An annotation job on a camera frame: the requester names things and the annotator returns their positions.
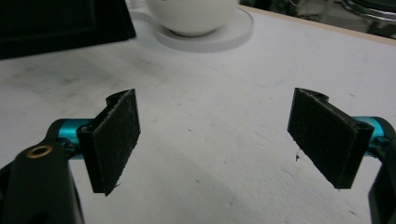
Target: white table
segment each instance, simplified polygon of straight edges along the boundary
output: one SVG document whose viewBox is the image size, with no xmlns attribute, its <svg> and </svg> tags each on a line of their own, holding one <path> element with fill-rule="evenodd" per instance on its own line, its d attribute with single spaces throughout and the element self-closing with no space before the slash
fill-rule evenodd
<svg viewBox="0 0 396 224">
<path fill-rule="evenodd" d="M 70 161 L 86 223 L 370 223 L 379 161 L 338 191 L 287 132 L 295 87 L 396 124 L 395 42 L 251 9 L 243 46 L 168 49 L 142 22 L 130 42 L 0 62 L 0 166 L 60 118 L 93 118 L 136 88 L 142 133 L 107 198 Z"/>
</svg>

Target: white ceramic cup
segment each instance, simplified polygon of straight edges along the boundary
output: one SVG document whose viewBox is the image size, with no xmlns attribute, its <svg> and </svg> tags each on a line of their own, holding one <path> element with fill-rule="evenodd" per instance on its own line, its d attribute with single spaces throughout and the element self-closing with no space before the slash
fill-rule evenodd
<svg viewBox="0 0 396 224">
<path fill-rule="evenodd" d="M 178 35 L 208 34 L 228 21 L 239 0 L 146 0 L 157 22 Z"/>
</svg>

